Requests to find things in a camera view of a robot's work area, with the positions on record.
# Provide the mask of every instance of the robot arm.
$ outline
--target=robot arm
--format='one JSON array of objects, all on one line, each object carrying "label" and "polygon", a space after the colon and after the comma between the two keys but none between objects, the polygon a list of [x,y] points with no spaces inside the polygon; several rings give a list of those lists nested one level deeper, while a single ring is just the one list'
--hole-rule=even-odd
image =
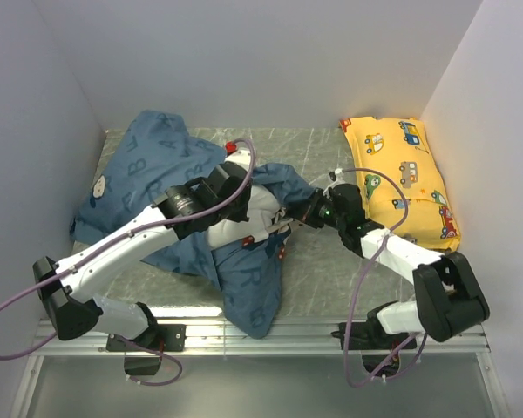
[{"label": "robot arm", "polygon": [[[310,201],[289,211],[289,216],[315,228],[334,227],[345,247],[369,259],[391,232],[366,218],[356,185],[341,182],[334,173],[330,176],[335,181],[325,192],[317,190]],[[391,235],[377,262],[409,281],[415,288],[415,300],[391,302],[369,312],[364,333],[371,345],[387,346],[388,336],[422,332],[443,342],[490,316],[461,253],[430,251]]]},{"label": "robot arm", "polygon": [[[236,160],[242,153],[245,158]],[[249,160],[249,152],[238,152],[217,165],[206,179],[170,187],[135,219],[82,253],[59,262],[48,257],[37,261],[33,265],[37,283],[54,274],[70,272],[39,290],[58,338],[72,340],[93,330],[157,349],[159,329],[149,308],[143,303],[109,300],[99,296],[98,290],[131,264],[192,233],[206,231],[224,219],[234,223],[247,221],[251,182],[229,205],[205,216],[194,215],[214,208],[235,193],[247,176],[245,166],[248,168]],[[167,222],[182,217],[189,220],[173,225]],[[87,258],[92,260],[81,263]]]}]

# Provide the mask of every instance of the cartoon car print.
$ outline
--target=cartoon car print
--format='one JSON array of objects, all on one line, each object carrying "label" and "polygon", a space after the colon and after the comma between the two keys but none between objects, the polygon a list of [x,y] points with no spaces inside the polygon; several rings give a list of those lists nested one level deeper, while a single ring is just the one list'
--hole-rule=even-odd
[{"label": "cartoon car print", "polygon": [[366,186],[366,198],[370,200],[372,193],[377,189],[377,187],[382,183],[380,176],[374,174],[367,174],[364,178],[364,185]]},{"label": "cartoon car print", "polygon": [[366,135],[364,143],[368,145],[366,152],[369,154],[375,154],[384,147],[384,137],[382,137],[379,133],[376,135]]},{"label": "cartoon car print", "polygon": [[401,170],[401,180],[399,181],[403,185],[403,188],[410,189],[412,184],[418,182],[417,163],[404,161],[399,166],[399,170]]},{"label": "cartoon car print", "polygon": [[450,211],[447,206],[442,205],[439,207],[439,214],[442,217],[442,222],[444,227],[442,228],[442,234],[440,239],[453,238],[457,236],[457,231],[453,226],[453,217],[452,211]]},{"label": "cartoon car print", "polygon": [[434,202],[439,203],[440,205],[447,206],[447,201],[445,200],[444,196],[437,190],[432,192],[432,198],[434,199]]},{"label": "cartoon car print", "polygon": [[[396,209],[404,209],[404,202],[401,199],[393,199],[391,203],[393,204],[393,207],[395,207]],[[407,203],[410,205],[411,200],[407,199]]]},{"label": "cartoon car print", "polygon": [[339,121],[339,125],[341,126],[341,129],[343,129],[343,132],[347,132],[347,126],[350,126],[350,119],[341,119]]},{"label": "cartoon car print", "polygon": [[400,120],[399,127],[404,131],[404,140],[407,141],[407,144],[420,145],[420,136],[414,124]]}]

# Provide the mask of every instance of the metal floor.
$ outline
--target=metal floor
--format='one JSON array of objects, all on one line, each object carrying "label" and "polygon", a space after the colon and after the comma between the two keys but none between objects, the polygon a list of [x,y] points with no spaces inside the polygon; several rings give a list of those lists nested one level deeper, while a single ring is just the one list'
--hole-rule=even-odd
[{"label": "metal floor", "polygon": [[[116,150],[124,131],[109,131],[96,178]],[[190,134],[224,145],[236,138],[252,138],[260,164],[290,164],[310,184],[325,187],[327,173],[352,167],[350,148],[340,129],[191,129]],[[76,243],[74,252],[82,247]],[[283,261],[282,306],[278,317],[346,315],[357,274],[365,260],[343,248],[329,228],[296,232]],[[103,293],[115,300],[145,302],[163,316],[222,315],[221,294],[201,277],[168,273],[145,263],[123,272]],[[357,318],[392,300],[407,300],[412,288],[385,267],[374,268],[365,281]]]}]

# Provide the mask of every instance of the yellow pillow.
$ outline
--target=yellow pillow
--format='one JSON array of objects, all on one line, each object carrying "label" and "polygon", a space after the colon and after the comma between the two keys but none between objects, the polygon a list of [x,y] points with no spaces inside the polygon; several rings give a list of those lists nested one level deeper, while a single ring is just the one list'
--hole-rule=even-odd
[{"label": "yellow pillow", "polygon": [[[452,216],[444,181],[426,141],[425,126],[416,119],[353,118],[340,121],[355,166],[378,170],[397,182],[409,200],[409,218],[395,234],[429,249],[458,248],[460,230]],[[357,172],[364,210],[392,227],[403,216],[403,200],[386,180]]]}]

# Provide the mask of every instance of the purple cable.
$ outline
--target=purple cable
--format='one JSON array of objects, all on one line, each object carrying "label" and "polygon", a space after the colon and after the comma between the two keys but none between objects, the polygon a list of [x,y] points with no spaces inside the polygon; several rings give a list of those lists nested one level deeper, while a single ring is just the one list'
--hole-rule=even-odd
[{"label": "purple cable", "polygon": [[[372,170],[371,168],[348,168],[346,170],[343,170],[343,172],[371,172],[371,173],[376,174],[376,175],[382,177],[383,179],[387,180],[393,186],[393,188],[397,191],[397,193],[399,193],[399,196],[401,196],[401,199],[403,200],[403,203],[404,203],[403,217],[394,226],[391,227],[390,231],[393,232],[395,229],[397,229],[401,224],[403,224],[407,220],[407,217],[409,216],[409,202],[407,201],[407,198],[404,196],[403,191],[401,191],[401,189],[395,183],[395,181],[393,181],[391,178],[389,178],[382,172],[379,172],[377,170]],[[344,345],[343,345],[343,364],[344,364],[344,371],[345,371],[345,377],[347,379],[347,383],[352,388],[361,388],[364,385],[366,385],[369,381],[371,381],[374,377],[376,377],[376,375],[380,372],[380,370],[382,369],[383,366],[388,364],[391,361],[391,359],[393,359],[393,357],[398,355],[398,353],[403,349],[403,347],[405,347],[407,344],[409,344],[417,336],[417,334],[409,335],[409,337],[406,338],[397,347],[395,347],[395,349],[393,349],[391,351],[391,353],[389,353],[387,355],[387,357],[385,357],[385,359],[383,359],[382,362],[380,364],[378,364],[376,366],[376,368],[374,368],[374,370],[372,370],[372,372],[368,376],[366,376],[366,378],[363,381],[354,382],[351,379],[350,371],[349,371],[350,338],[347,338],[347,336],[350,335],[350,330],[352,328],[352,321],[355,316],[355,305],[357,304],[357,299],[358,299],[358,294],[360,293],[360,288],[361,288],[364,280],[366,279],[368,272],[374,266],[374,262],[378,259],[378,257],[382,253],[382,251],[387,247],[387,241],[389,238],[390,238],[390,235],[386,235],[384,237],[384,240],[382,241],[382,245],[377,249],[377,251],[374,253],[374,255],[372,255],[370,257],[368,263],[366,264],[366,266],[363,269],[363,272],[360,275],[360,278],[358,279],[357,286],[355,287],[355,290],[352,294],[352,299],[350,301],[349,318],[347,319],[347,325],[345,327],[345,340],[344,340]],[[397,377],[405,374],[407,372],[407,370],[409,370],[412,366],[414,366],[414,364],[417,362],[418,358],[422,354],[423,349],[425,348],[425,343],[426,343],[426,334],[422,340],[420,348],[418,349],[417,353],[415,354],[414,358],[409,363],[409,365],[407,367],[405,367],[401,372],[396,373],[394,376],[386,378],[386,380],[390,381],[390,380],[396,379]]]},{"label": "purple cable", "polygon": [[[232,195],[230,195],[228,198],[226,198],[225,200],[220,202],[220,204],[215,205],[213,207],[210,207],[209,209],[207,209],[207,210],[205,210],[203,212],[194,213],[194,214],[189,215],[189,216],[183,216],[182,218],[166,219],[166,220],[151,222],[149,224],[145,224],[145,225],[142,225],[142,226],[137,226],[136,228],[130,230],[128,233],[121,234],[121,235],[111,239],[110,241],[108,241],[104,245],[100,246],[95,251],[93,251],[92,253],[90,253],[86,257],[84,257],[82,260],[80,260],[79,262],[75,263],[74,267],[76,269],[81,268],[82,266],[87,264],[89,261],[95,259],[98,255],[100,255],[101,253],[106,251],[108,248],[114,246],[115,244],[118,244],[120,241],[128,238],[132,234],[139,233],[139,232],[144,231],[144,230],[146,230],[148,228],[151,228],[151,227],[174,225],[174,224],[179,224],[181,222],[188,222],[189,220],[198,219],[198,218],[201,218],[203,216],[210,215],[211,213],[217,212],[218,210],[220,210],[223,207],[225,207],[228,204],[230,204],[233,200],[235,200],[242,193],[242,191],[246,188],[248,182],[252,178],[252,173],[254,172],[254,167],[255,167],[255,157],[256,157],[254,144],[252,143],[252,141],[250,139],[241,138],[241,139],[236,139],[233,142],[235,144],[236,143],[246,144],[246,146],[250,150],[251,158],[250,158],[250,164],[248,166],[248,171],[246,173],[246,177],[244,178],[244,180],[242,181],[242,183],[238,187],[238,189],[236,189],[236,191]],[[54,276],[50,277],[49,279],[43,280],[40,283],[37,283],[35,286],[29,287],[29,288],[25,289],[24,291],[22,291],[21,293],[15,295],[15,296],[12,296],[8,300],[6,300],[4,303],[0,304],[0,313],[6,307],[12,305],[13,303],[17,302],[18,300],[22,299],[23,297],[27,296],[28,294],[33,293],[33,292],[37,291],[38,289],[40,289],[42,287],[48,286],[52,282],[54,282],[56,280],[63,279],[65,276],[69,275],[70,273],[71,273],[71,270],[64,270],[62,273],[55,274]],[[57,333],[55,332],[55,333],[49,335],[48,337],[46,337],[43,341],[40,341],[37,345],[35,345],[33,347],[30,347],[30,348],[27,348],[26,350],[24,350],[24,351],[22,351],[20,353],[8,354],[8,355],[0,355],[0,361],[10,361],[10,360],[19,359],[21,357],[25,357],[26,355],[29,355],[29,354],[37,351],[39,348],[41,348],[42,346],[44,346],[45,344],[47,344],[48,342],[53,340],[56,337],[56,335],[57,335]],[[168,381],[168,383],[172,383],[173,381],[178,379],[178,377],[180,377],[180,375],[182,373],[182,371],[181,371],[182,365],[180,364],[180,362],[178,360],[174,359],[173,357],[169,356],[168,354],[164,354],[164,353],[161,353],[161,352],[150,351],[150,350],[147,350],[147,349],[145,349],[143,347],[140,347],[139,349],[147,351],[148,353],[151,353],[151,354],[164,356],[164,357],[168,358],[169,360],[174,361],[179,366],[180,371],[179,371],[178,375],[176,376],[175,379],[171,379],[170,381]],[[161,384],[148,384],[148,385],[149,386],[161,386]]]}]

